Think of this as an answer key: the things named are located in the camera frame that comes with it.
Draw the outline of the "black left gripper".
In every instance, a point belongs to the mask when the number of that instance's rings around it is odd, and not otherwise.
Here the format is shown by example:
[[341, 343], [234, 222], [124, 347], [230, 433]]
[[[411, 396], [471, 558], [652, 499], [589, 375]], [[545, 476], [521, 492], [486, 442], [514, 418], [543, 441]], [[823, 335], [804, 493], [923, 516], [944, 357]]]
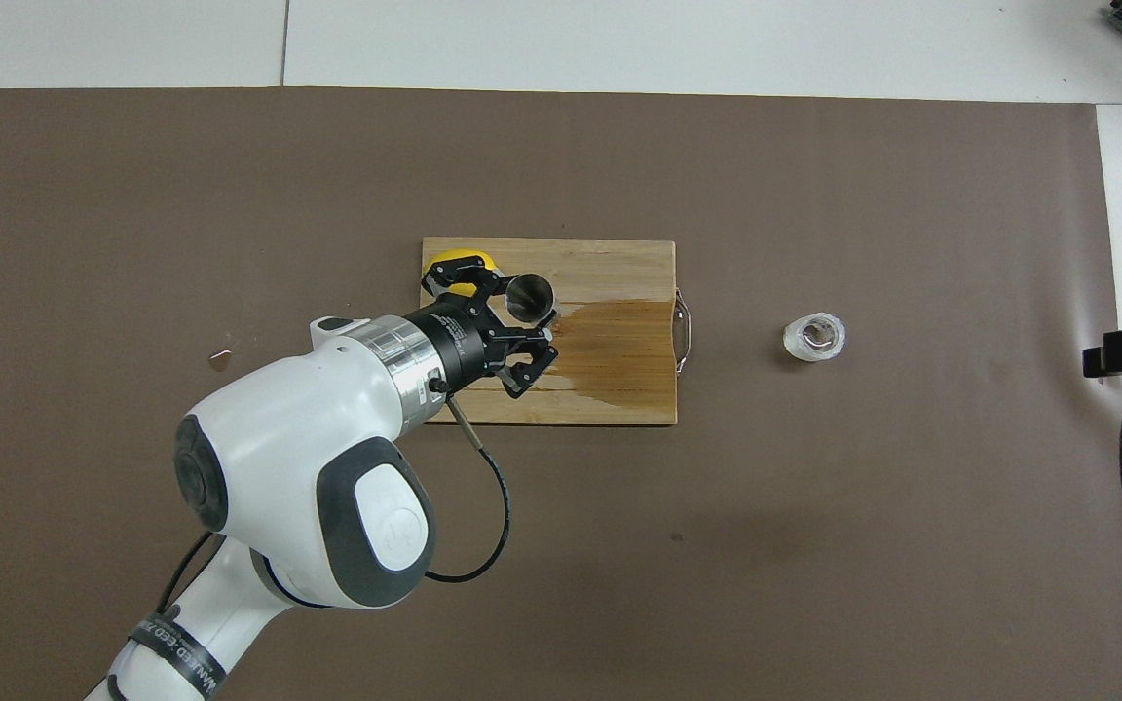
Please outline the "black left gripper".
[[450, 393], [495, 377], [518, 399], [555, 362], [548, 329], [505, 328], [494, 314], [489, 301], [505, 290], [505, 275], [486, 256], [436, 259], [422, 285], [433, 301], [404, 319], [436, 350]]

